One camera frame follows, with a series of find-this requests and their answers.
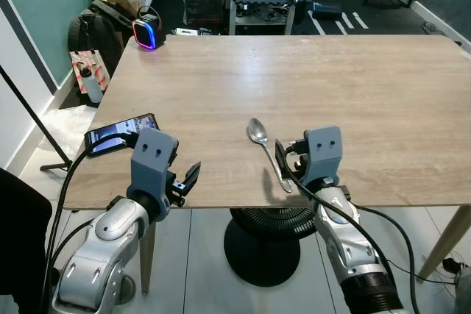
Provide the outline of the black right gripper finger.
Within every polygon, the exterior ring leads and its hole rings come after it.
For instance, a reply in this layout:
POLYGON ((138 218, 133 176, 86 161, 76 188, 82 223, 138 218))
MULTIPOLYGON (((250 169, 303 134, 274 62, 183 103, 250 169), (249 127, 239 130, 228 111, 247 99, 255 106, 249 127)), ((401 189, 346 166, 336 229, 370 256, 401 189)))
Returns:
POLYGON ((285 146, 280 140, 275 141, 275 159, 283 182, 291 182, 291 165, 287 154, 290 152, 290 143, 285 146))

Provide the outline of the silver metal spoon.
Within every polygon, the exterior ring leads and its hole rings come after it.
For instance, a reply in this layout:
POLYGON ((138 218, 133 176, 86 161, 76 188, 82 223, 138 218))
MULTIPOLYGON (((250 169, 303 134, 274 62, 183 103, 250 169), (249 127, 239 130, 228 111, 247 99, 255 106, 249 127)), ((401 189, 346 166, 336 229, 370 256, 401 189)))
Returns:
POLYGON ((269 151, 268 132, 266 131, 263 124, 256 117, 252 117, 252 119, 249 119, 249 123, 247 126, 247 135, 249 139, 252 140, 253 143, 257 143, 257 145, 260 145, 263 147, 263 151, 266 153, 266 156, 268 156, 270 164, 272 164, 274 175, 279 180, 280 186, 283 188, 283 190, 286 193, 292 193, 293 187, 291 185, 291 182, 289 182, 287 179, 285 179, 285 177, 282 176, 282 173, 280 172, 279 165, 276 162, 276 159, 272 156, 272 153, 269 151))

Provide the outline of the wooden table leg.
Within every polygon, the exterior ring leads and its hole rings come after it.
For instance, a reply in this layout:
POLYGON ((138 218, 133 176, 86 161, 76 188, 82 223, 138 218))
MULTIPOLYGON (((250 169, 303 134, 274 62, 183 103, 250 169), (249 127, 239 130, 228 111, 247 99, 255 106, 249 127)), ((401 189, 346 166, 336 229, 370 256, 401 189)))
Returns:
POLYGON ((154 263, 156 222, 149 224, 139 244, 139 271, 141 271, 141 293, 150 293, 150 280, 152 277, 152 264, 154 263))
POLYGON ((471 227, 471 206, 462 205, 458 207, 450 223, 445 227, 439 237, 433 252, 428 257, 428 265, 431 265, 431 274, 441 266, 443 260, 457 247, 458 242, 464 237, 471 227))

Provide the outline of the white water bottle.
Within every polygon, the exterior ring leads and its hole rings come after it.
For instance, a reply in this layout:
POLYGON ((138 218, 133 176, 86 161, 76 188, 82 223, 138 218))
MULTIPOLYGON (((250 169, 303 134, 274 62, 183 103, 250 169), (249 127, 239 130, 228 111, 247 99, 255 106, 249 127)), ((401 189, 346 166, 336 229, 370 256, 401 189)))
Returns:
POLYGON ((82 85, 82 88, 85 89, 85 95, 88 96, 88 99, 91 100, 94 104, 99 104, 103 99, 103 91, 100 88, 97 76, 94 74, 86 65, 81 65, 79 70, 79 78, 82 85))

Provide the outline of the small black box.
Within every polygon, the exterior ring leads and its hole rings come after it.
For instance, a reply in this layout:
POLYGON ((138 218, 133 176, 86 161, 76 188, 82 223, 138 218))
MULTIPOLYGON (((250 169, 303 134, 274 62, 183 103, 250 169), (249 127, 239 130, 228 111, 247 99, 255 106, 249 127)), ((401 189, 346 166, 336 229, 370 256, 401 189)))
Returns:
POLYGON ((313 19, 318 21, 340 21, 344 17, 344 11, 338 4, 313 2, 311 15, 313 19))

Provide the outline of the black tripod leg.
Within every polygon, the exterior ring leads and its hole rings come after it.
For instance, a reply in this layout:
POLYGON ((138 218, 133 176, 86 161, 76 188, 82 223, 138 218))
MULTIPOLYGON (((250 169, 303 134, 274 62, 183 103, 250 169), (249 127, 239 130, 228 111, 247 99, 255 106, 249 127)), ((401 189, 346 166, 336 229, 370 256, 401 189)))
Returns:
POLYGON ((48 171, 52 169, 62 169, 65 171, 70 170, 71 164, 73 164, 73 160, 68 159, 68 156, 66 153, 61 149, 60 144, 54 139, 53 135, 49 132, 49 130, 46 128, 46 126, 43 123, 43 120, 41 120, 40 116, 37 115, 37 113, 34 112, 28 101, 24 98, 23 95, 21 95, 20 90, 17 88, 15 83, 13 82, 13 79, 10 78, 9 74, 7 74, 6 70, 4 70, 3 65, 0 65, 0 75, 3 76, 4 82, 7 83, 7 86, 11 89, 11 92, 14 93, 16 96, 17 100, 19 100, 20 105, 24 107, 30 118, 33 120, 35 123, 36 127, 43 133, 45 139, 47 139, 47 142, 50 143, 50 145, 53 147, 54 151, 57 153, 58 156, 60 156, 60 159, 62 160, 62 163, 58 164, 46 164, 40 167, 41 171, 48 171))

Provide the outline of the red patterned bag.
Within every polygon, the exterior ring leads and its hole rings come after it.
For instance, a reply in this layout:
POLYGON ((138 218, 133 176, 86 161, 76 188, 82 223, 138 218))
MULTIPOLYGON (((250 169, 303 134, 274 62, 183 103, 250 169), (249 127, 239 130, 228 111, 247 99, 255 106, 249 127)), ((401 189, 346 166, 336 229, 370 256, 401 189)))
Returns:
POLYGON ((105 60, 102 58, 100 51, 70 51, 68 55, 71 56, 71 64, 73 65, 74 75, 75 78, 77 78, 80 93, 85 93, 85 89, 82 88, 79 78, 81 65, 86 65, 93 70, 103 93, 107 90, 110 74, 107 66, 105 66, 105 60))

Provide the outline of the person in dark clothing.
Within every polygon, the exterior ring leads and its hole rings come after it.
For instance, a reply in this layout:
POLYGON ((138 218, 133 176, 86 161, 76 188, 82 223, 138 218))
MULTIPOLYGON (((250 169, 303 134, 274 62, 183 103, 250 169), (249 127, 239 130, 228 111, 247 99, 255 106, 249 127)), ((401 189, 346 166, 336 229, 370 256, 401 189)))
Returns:
POLYGON ((46 230, 49 200, 0 168, 0 295, 10 295, 20 314, 45 314, 48 274, 46 230))

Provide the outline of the black crate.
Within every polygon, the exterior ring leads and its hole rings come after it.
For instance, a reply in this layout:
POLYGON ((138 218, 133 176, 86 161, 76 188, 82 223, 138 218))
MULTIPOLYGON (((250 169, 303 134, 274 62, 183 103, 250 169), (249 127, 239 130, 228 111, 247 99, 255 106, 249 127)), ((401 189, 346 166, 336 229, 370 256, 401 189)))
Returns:
POLYGON ((183 0, 184 24, 217 28, 225 25, 224 0, 183 0))

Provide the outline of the grey cushion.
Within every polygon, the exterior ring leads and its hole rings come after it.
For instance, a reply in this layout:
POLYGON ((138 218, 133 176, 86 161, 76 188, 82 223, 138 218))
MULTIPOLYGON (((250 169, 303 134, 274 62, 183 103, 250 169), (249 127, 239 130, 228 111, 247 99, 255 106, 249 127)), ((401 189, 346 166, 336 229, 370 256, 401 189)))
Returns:
POLYGON ((471 314, 471 267, 464 266, 458 272, 456 280, 456 308, 454 314, 471 314))

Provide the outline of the black backpack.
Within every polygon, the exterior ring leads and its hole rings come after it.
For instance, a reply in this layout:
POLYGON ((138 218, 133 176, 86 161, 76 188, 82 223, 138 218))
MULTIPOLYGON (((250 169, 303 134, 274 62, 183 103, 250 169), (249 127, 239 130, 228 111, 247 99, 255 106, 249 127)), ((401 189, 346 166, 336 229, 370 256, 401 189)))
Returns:
POLYGON ((126 46, 110 18, 90 10, 71 19, 66 45, 70 53, 96 51, 109 74, 114 74, 126 46))

